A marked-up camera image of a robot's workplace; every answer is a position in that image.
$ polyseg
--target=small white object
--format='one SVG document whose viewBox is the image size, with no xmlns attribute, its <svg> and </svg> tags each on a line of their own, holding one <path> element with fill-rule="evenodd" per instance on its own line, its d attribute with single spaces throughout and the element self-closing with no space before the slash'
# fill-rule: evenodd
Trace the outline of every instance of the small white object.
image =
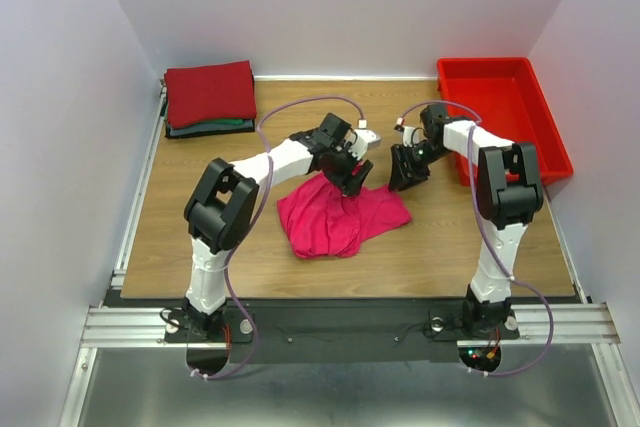
<svg viewBox="0 0 640 427">
<path fill-rule="evenodd" d="M 381 139 L 378 134 L 372 130 L 356 129 L 355 134 L 350 134 L 347 140 L 351 142 L 349 153 L 354 158 L 361 160 L 370 149 L 375 149 L 380 145 Z"/>
<path fill-rule="evenodd" d="M 242 322 L 240 322 L 240 332 L 242 332 L 245 335 L 253 332 L 253 327 L 251 327 L 251 322 L 249 322 L 247 319 L 242 319 Z"/>
<path fill-rule="evenodd" d="M 409 127 L 409 126 L 402 129 L 402 145 L 404 145 L 405 147 L 412 147 L 416 144 L 414 142 L 415 140 L 414 132 L 416 130 L 420 130 L 420 129 L 418 129 L 417 127 Z"/>
<path fill-rule="evenodd" d="M 175 334 L 178 331 L 178 327 L 173 324 L 166 324 L 164 330 L 167 331 L 167 334 Z"/>
<path fill-rule="evenodd" d="M 504 321 L 504 326 L 507 330 L 516 330 L 518 328 L 518 321 L 513 315 L 507 317 L 507 320 Z"/>
<path fill-rule="evenodd" d="M 436 333 L 440 333 L 444 330 L 444 320 L 440 317 L 434 317 L 431 319 L 431 330 Z"/>
</svg>

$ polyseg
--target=stack of folded clothes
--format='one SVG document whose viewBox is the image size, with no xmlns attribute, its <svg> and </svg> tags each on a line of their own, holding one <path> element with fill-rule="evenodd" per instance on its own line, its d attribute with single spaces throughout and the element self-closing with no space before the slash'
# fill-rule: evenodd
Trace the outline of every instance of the stack of folded clothes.
<svg viewBox="0 0 640 427">
<path fill-rule="evenodd" d="M 169 69 L 164 80 L 167 137 L 255 130 L 256 101 L 249 61 Z"/>
</svg>

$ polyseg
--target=pink cloth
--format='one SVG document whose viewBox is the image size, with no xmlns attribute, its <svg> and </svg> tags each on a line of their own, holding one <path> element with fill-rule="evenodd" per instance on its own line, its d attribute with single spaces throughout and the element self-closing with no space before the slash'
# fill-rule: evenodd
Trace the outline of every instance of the pink cloth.
<svg viewBox="0 0 640 427">
<path fill-rule="evenodd" d="M 402 199 L 386 185 L 363 187 L 359 196 L 349 198 L 323 174 L 280 199 L 278 213 L 293 253 L 303 259 L 351 257 L 365 240 L 411 220 Z"/>
</svg>

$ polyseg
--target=screw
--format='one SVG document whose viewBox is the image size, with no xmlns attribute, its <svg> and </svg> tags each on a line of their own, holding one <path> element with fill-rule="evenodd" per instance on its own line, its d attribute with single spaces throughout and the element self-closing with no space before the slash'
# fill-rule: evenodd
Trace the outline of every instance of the screw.
<svg viewBox="0 0 640 427">
<path fill-rule="evenodd" d="M 513 315 L 510 315 L 509 317 L 507 317 L 507 320 L 505 320 L 504 326 L 508 330 L 516 330 L 518 328 L 518 321 Z"/>
<path fill-rule="evenodd" d="M 440 317 L 434 317 L 431 319 L 431 330 L 433 330 L 436 334 L 442 332 L 444 330 L 444 320 Z"/>
<path fill-rule="evenodd" d="M 173 324 L 167 324 L 165 326 L 165 330 L 166 330 L 167 334 L 175 334 L 178 331 L 178 327 L 176 327 Z"/>
<path fill-rule="evenodd" d="M 251 322 L 249 322 L 247 319 L 243 319 L 242 322 L 240 322 L 240 332 L 242 332 L 245 335 L 253 332 L 253 327 L 251 327 Z"/>
</svg>

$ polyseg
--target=red folded cloth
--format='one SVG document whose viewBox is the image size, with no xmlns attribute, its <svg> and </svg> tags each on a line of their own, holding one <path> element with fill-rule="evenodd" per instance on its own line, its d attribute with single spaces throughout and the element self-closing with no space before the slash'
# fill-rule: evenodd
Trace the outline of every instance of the red folded cloth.
<svg viewBox="0 0 640 427">
<path fill-rule="evenodd" d="M 351 257 L 365 240 L 411 220 L 400 196 L 387 186 L 363 187 L 358 197 L 344 197 L 323 174 L 279 200 L 278 214 L 293 253 L 303 259 Z"/>
<path fill-rule="evenodd" d="M 169 111 L 174 129 L 216 119 L 255 119 L 256 101 L 249 61 L 168 69 Z"/>
</svg>

